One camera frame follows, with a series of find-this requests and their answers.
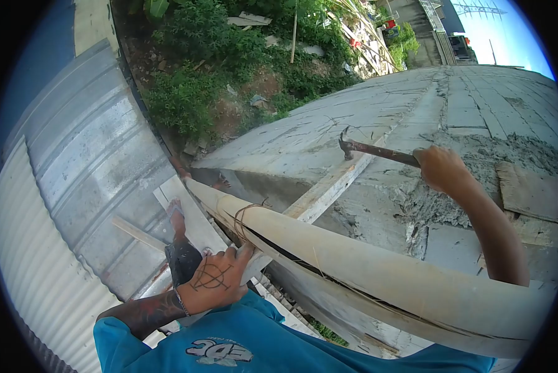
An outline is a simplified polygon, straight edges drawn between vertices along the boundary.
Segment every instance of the hand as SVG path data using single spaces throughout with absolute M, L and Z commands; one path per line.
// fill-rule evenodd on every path
M 247 293 L 248 287 L 240 286 L 240 282 L 253 250 L 236 252 L 236 248 L 228 247 L 204 257 L 192 279 L 178 287 L 191 315 L 238 302 Z
M 462 159 L 451 149 L 430 146 L 416 149 L 413 156 L 418 160 L 422 178 L 432 189 L 447 193 L 451 197 L 462 191 L 467 182 L 476 182 Z

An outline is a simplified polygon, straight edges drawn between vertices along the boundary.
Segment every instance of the dirt ground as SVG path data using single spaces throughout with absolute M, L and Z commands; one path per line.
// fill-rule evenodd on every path
M 123 54 L 138 90 L 142 94 L 151 87 L 152 71 L 171 73 L 175 68 L 179 67 L 178 61 L 174 61 L 164 48 L 160 48 L 152 41 L 151 35 L 155 30 L 155 26 L 148 21 L 142 11 L 136 14 L 128 14 L 126 1 L 113 0 L 112 14 Z M 199 68 L 205 69 L 206 67 L 206 64 L 202 64 Z M 215 107 L 211 108 L 210 112 L 211 118 L 213 118 L 215 133 L 222 143 L 236 138 L 242 122 L 252 117 L 253 110 L 259 110 L 249 106 L 245 101 L 254 94 L 259 94 L 270 100 L 274 94 L 281 90 L 276 76 L 265 68 L 261 68 L 260 71 L 254 74 L 252 82 L 241 87 L 231 88 L 234 92 L 238 93 L 238 96 L 232 95 L 229 91 L 223 92 L 221 98 L 217 101 Z M 265 103 L 265 105 L 269 113 L 275 111 L 272 103 Z M 174 156 L 178 156 L 185 149 L 186 139 L 177 130 L 162 127 L 157 125 L 157 129 L 170 148 L 170 151 Z M 212 143 L 209 145 L 206 150 L 197 149 L 197 153 L 206 153 L 214 150 L 215 146 Z

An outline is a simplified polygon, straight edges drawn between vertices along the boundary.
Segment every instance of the tattooed arm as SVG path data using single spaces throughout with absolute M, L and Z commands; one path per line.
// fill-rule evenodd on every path
M 233 247 L 214 256 L 203 258 L 192 279 L 178 286 L 178 293 L 188 313 L 196 315 L 206 310 L 237 302 L 248 288 L 240 286 L 245 266 L 252 257 L 252 250 L 239 254 Z M 171 321 L 186 317 L 173 290 L 153 297 L 132 300 L 101 313 L 115 317 L 130 328 L 132 335 L 144 340 L 157 328 Z
M 132 335 L 142 341 L 157 328 L 186 317 L 186 313 L 179 304 L 178 297 L 170 290 L 153 297 L 120 304 L 104 311 L 96 319 L 109 316 L 126 324 Z

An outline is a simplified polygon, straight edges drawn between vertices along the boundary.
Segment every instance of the wooden pole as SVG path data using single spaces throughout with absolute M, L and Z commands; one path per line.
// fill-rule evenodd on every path
M 296 28 L 298 27 L 298 3 L 296 3 L 296 13 L 293 15 L 293 34 L 291 35 L 291 59 L 289 63 L 293 63 L 293 56 L 296 54 Z

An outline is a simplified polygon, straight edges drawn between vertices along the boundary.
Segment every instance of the green vegetation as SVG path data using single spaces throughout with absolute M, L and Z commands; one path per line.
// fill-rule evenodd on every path
M 159 4 L 146 1 L 152 6 Z M 211 130 L 211 108 L 225 87 L 229 84 L 238 90 L 261 67 L 274 73 L 280 84 L 281 92 L 267 97 L 277 114 L 258 113 L 263 110 L 253 108 L 254 112 L 244 115 L 241 131 L 287 116 L 294 108 L 357 83 L 357 76 L 343 71 L 343 63 L 352 64 L 354 54 L 341 35 L 341 26 L 336 22 L 323 26 L 326 10 L 333 3 L 300 0 L 297 4 L 296 40 L 319 45 L 325 56 L 296 50 L 294 63 L 290 64 L 290 51 L 277 46 L 266 48 L 265 37 L 291 40 L 296 0 L 174 0 L 153 32 L 153 39 L 180 67 L 170 75 L 153 73 L 153 86 L 146 98 L 154 120 L 177 127 L 186 137 L 198 138 Z M 269 17 L 272 22 L 246 31 L 228 25 L 226 18 L 241 11 Z M 193 71 L 202 60 L 210 68 Z M 241 94 L 237 99 L 248 105 L 251 97 Z
M 323 324 L 320 324 L 318 320 L 312 319 L 310 325 L 312 325 L 314 329 L 316 329 L 320 333 L 320 335 L 322 335 L 326 339 L 330 339 L 333 342 L 338 343 L 343 347 L 348 347 L 350 345 L 345 339 L 338 336 L 334 331 L 327 328 Z
M 380 23 L 380 25 L 377 25 L 377 26 L 382 26 L 384 21 L 390 17 L 389 11 L 387 11 L 387 8 L 385 8 L 382 5 L 376 9 L 376 13 L 377 14 L 376 14 L 375 19 L 377 20 L 378 23 Z
M 403 70 L 402 62 L 408 64 L 408 51 L 418 53 L 420 43 L 416 40 L 416 33 L 411 28 L 409 23 L 403 22 L 402 26 L 397 26 L 399 35 L 393 38 L 385 38 L 389 53 L 393 57 L 395 67 Z

